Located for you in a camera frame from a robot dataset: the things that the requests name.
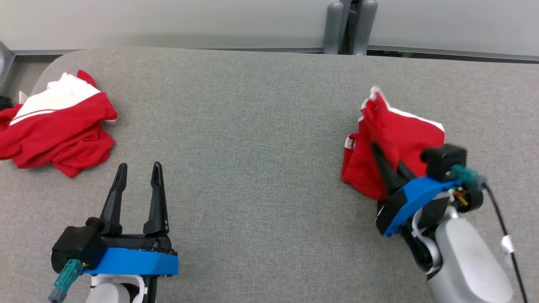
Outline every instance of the red and white clothing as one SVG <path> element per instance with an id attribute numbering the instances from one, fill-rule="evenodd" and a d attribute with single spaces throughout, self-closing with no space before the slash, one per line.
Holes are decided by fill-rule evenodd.
<path id="1" fill-rule="evenodd" d="M 361 106 L 361 114 L 358 133 L 349 135 L 344 143 L 343 180 L 376 200 L 386 194 L 372 142 L 380 146 L 394 170 L 402 161 L 416 176 L 425 176 L 426 163 L 420 155 L 425 148 L 444 144 L 442 124 L 392 108 L 376 86 Z"/>
<path id="2" fill-rule="evenodd" d="M 64 73 L 23 105 L 0 112 L 0 160 L 18 168 L 52 163 L 74 177 L 108 159 L 114 140 L 101 121 L 115 123 L 117 116 L 89 74 Z"/>

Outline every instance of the white partition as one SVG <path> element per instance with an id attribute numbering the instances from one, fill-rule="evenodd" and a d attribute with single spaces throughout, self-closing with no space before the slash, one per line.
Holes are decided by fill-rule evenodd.
<path id="1" fill-rule="evenodd" d="M 12 51 L 322 48 L 332 0 L 0 0 Z"/>
<path id="2" fill-rule="evenodd" d="M 369 45 L 539 56 L 538 14 L 537 0 L 378 0 Z"/>

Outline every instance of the robotic arm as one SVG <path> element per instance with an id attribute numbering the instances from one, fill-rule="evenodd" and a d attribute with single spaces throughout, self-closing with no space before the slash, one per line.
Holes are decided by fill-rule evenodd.
<path id="1" fill-rule="evenodd" d="M 51 264 L 59 277 L 49 302 L 61 303 L 81 274 L 92 275 L 86 303 L 155 303 L 159 277 L 178 275 L 178 254 L 172 249 L 163 168 L 154 163 L 150 214 L 143 234 L 122 234 L 120 210 L 127 184 L 127 164 L 118 167 L 99 218 L 84 227 L 69 226 L 52 248 Z M 115 283 L 117 278 L 136 284 Z"/>
<path id="2" fill-rule="evenodd" d="M 450 144 L 424 150 L 427 176 L 417 178 L 404 163 L 394 171 L 378 145 L 371 148 L 387 192 L 378 201 L 376 226 L 384 237 L 405 239 L 435 301 L 509 302 L 509 277 L 475 227 L 459 216 L 482 206 L 486 187 L 466 168 L 466 150 Z M 504 240 L 512 253 L 509 236 Z M 516 263 L 515 269 L 520 279 Z"/>

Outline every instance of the floor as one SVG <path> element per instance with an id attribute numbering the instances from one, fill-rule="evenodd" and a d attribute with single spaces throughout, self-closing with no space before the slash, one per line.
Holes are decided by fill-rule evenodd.
<path id="1" fill-rule="evenodd" d="M 37 80 L 47 66 L 59 56 L 16 56 L 10 68 L 0 95 L 11 98 L 13 103 L 19 100 L 19 91 L 30 96 Z"/>

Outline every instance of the gray fabric surface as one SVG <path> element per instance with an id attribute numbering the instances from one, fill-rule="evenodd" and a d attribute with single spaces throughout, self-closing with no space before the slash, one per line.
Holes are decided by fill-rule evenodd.
<path id="1" fill-rule="evenodd" d="M 59 58 L 33 93 L 79 68 L 120 115 L 106 126 L 112 156 L 72 180 L 0 163 L 0 301 L 46 301 L 52 245 L 99 215 L 121 162 L 121 223 L 141 232 L 161 161 L 181 272 L 160 279 L 159 302 L 431 302 L 404 242 L 376 230 L 375 201 L 340 179 L 344 139 L 373 85 L 468 148 L 497 194 L 530 302 L 539 301 L 538 65 L 118 48 Z M 502 261 L 492 206 L 467 217 Z M 88 290 L 80 278 L 66 302 L 84 302 Z"/>

